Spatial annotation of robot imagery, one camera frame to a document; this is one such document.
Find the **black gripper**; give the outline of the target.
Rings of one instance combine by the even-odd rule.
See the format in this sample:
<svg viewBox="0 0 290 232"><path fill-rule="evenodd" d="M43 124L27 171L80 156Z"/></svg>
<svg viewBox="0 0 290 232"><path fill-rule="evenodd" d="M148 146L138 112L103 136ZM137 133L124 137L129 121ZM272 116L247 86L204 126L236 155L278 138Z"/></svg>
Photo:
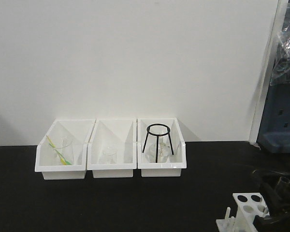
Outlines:
<svg viewBox="0 0 290 232"><path fill-rule="evenodd" d="M268 216L255 216L253 225L259 232L290 232L290 194L279 196L263 179L260 182L260 194L269 210Z"/></svg>

